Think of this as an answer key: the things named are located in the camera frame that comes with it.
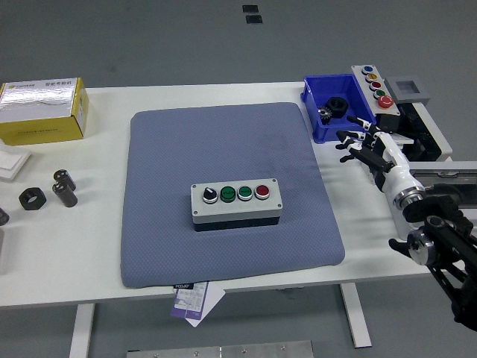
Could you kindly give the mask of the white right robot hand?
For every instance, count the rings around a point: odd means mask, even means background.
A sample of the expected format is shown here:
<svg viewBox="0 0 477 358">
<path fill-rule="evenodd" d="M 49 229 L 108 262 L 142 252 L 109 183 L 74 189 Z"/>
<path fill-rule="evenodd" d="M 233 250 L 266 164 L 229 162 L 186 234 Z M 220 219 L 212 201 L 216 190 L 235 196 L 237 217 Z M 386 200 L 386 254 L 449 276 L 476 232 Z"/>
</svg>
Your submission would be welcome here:
<svg viewBox="0 0 477 358">
<path fill-rule="evenodd" d="M 409 162 L 391 135 L 359 117 L 347 120 L 364 130 L 336 132 L 340 140 L 336 148 L 348 152 L 340 161 L 357 159 L 365 164 L 378 189 L 398 210 L 424 199 L 423 185 L 411 175 Z"/>
</svg>

